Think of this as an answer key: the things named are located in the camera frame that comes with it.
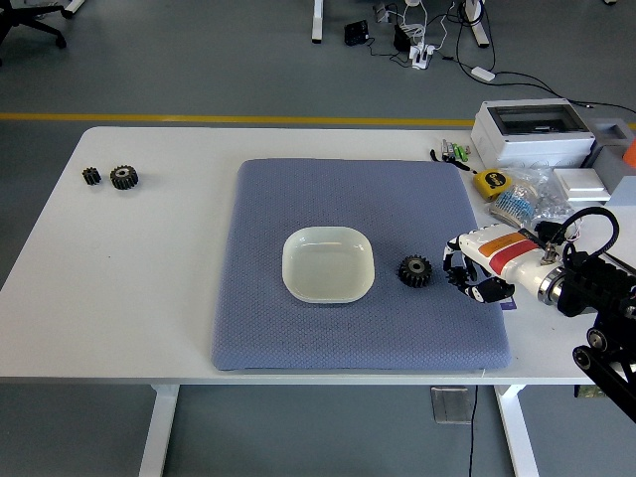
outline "plastic bag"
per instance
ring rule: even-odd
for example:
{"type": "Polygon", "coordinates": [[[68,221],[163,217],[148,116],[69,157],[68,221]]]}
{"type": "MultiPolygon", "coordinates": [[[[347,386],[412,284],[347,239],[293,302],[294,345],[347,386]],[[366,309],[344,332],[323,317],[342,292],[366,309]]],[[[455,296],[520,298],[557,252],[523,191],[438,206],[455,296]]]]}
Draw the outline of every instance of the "plastic bag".
{"type": "Polygon", "coordinates": [[[489,212],[513,227],[531,229],[540,221],[562,223],[574,213],[552,169],[501,169],[512,179],[489,212]]]}

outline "small gear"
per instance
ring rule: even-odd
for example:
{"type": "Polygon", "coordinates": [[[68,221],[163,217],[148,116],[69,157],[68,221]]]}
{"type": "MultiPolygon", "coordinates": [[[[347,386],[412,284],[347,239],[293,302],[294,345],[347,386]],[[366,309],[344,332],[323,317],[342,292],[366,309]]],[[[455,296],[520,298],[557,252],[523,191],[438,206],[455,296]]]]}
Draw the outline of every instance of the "small gear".
{"type": "Polygon", "coordinates": [[[137,171],[132,166],[119,166],[112,170],[110,173],[110,180],[115,189],[125,191],[139,182],[137,171]]]}
{"type": "Polygon", "coordinates": [[[412,288],[426,286],[433,271],[428,260],[419,255],[405,258],[399,265],[397,276],[405,285],[412,288]]]}
{"type": "Polygon", "coordinates": [[[99,184],[99,182],[101,181],[101,176],[99,175],[99,173],[94,167],[88,167],[84,169],[81,174],[83,175],[83,178],[86,181],[86,183],[89,184],[90,186],[99,184]]]}
{"type": "Polygon", "coordinates": [[[448,283],[455,286],[465,286],[468,283],[469,274],[463,266],[453,266],[446,271],[448,283]]]}

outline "gray floor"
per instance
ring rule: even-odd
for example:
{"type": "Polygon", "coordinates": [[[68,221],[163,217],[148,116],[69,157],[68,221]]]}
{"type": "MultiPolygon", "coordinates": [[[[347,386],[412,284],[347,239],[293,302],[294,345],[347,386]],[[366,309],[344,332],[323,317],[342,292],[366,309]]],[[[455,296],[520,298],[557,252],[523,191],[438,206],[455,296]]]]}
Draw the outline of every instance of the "gray floor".
{"type": "MultiPolygon", "coordinates": [[[[374,3],[326,0],[322,45],[310,41],[312,0],[87,0],[70,21],[46,19],[65,34],[65,50],[26,27],[10,32],[0,46],[0,113],[9,114],[0,120],[0,285],[84,131],[175,125],[16,113],[423,118],[444,128],[441,120],[472,119],[487,99],[551,96],[479,84],[440,56],[417,72],[345,46],[343,26],[366,19],[374,53],[393,52],[393,27],[373,23],[374,3]]],[[[426,4],[432,17],[449,2],[426,4]]],[[[636,108],[632,2],[487,6],[495,71],[537,76],[569,98],[636,108]]],[[[454,56],[459,29],[447,27],[442,51],[454,56]]],[[[429,27],[432,42],[442,33],[429,27]]],[[[492,65],[492,49],[477,49],[466,30],[459,53],[471,66],[492,65]]],[[[636,121],[611,107],[579,112],[636,121]]],[[[474,473],[512,475],[493,390],[479,396],[474,473]]],[[[148,387],[2,384],[0,475],[135,475],[152,402],[148,387]]],[[[608,399],[538,387],[521,402],[542,475],[636,475],[636,426],[608,399]]],[[[427,389],[186,387],[166,474],[466,475],[469,438],[468,426],[433,424],[427,389]]]]}

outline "yellow tape measure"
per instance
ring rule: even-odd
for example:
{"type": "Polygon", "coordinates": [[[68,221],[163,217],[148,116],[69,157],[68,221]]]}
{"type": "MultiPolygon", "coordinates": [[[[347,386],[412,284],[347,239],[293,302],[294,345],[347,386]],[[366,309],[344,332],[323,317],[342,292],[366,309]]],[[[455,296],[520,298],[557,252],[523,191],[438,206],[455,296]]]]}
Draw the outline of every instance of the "yellow tape measure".
{"type": "Polygon", "coordinates": [[[497,199],[511,184],[511,179],[498,169],[487,169],[473,176],[475,188],[488,202],[497,199]]]}

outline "blue mat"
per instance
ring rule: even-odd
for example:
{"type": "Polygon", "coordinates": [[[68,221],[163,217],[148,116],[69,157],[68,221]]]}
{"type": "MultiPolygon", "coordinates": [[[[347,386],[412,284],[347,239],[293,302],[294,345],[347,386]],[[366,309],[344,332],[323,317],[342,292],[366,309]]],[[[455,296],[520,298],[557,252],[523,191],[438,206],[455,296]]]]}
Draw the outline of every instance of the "blue mat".
{"type": "Polygon", "coordinates": [[[261,159],[238,172],[214,327],[219,370],[475,370],[510,362],[499,304],[446,282],[446,242],[475,229],[459,171],[405,161],[261,159]],[[282,248],[299,229],[342,226],[371,242],[376,279],[360,300],[309,304],[282,281],[282,248]],[[397,275],[428,258],[420,289],[397,275]]]}

